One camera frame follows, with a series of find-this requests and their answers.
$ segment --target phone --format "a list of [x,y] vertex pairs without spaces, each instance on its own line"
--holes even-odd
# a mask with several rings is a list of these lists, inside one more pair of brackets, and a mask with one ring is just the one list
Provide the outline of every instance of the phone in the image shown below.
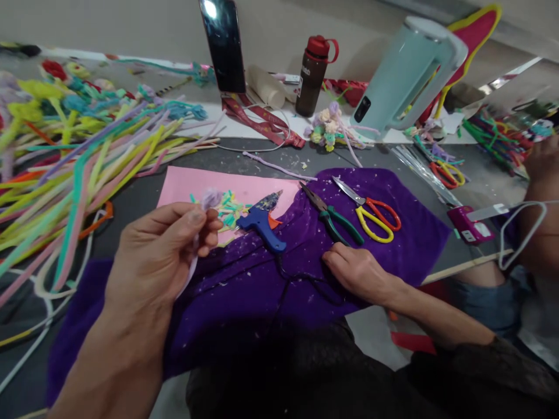
[[237,6],[232,0],[199,0],[218,88],[246,93]]

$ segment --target electric kettle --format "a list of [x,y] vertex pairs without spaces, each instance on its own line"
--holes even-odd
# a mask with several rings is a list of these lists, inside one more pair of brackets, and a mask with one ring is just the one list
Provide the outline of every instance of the electric kettle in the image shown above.
[[352,115],[351,125],[380,131],[375,137],[356,128],[372,139],[384,138],[390,128],[411,127],[467,56],[466,44],[444,26],[408,16]]

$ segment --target pink paper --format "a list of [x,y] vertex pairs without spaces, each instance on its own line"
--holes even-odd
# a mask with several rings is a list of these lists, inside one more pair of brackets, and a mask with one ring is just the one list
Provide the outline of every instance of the pink paper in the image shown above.
[[[287,211],[293,203],[295,194],[300,189],[298,180],[229,175],[227,173],[169,166],[157,206],[160,207],[174,202],[192,202],[190,194],[193,194],[194,198],[200,201],[204,192],[211,187],[222,192],[231,190],[237,201],[253,205],[266,195],[283,190],[277,207],[272,211],[272,217],[274,218],[278,218]],[[226,243],[232,237],[241,234],[243,233],[240,231],[221,233],[220,243]]]

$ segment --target brown water bottle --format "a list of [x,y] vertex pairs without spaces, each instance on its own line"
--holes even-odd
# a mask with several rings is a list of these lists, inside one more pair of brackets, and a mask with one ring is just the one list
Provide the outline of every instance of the brown water bottle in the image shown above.
[[[332,61],[328,61],[329,41],[334,44],[336,50]],[[321,35],[309,38],[303,55],[301,80],[297,89],[297,101],[295,102],[295,110],[299,115],[313,116],[316,102],[319,100],[326,67],[338,59],[338,54],[339,46],[335,39],[325,39]]]

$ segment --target pink tape dispenser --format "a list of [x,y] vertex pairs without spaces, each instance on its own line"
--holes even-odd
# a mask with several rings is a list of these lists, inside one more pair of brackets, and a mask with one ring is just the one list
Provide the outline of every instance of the pink tape dispenser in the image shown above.
[[463,207],[451,209],[447,214],[466,244],[477,246],[478,244],[490,242],[495,238],[495,234],[484,223],[476,221],[475,217],[472,219],[471,214],[473,212],[472,207],[464,205]]

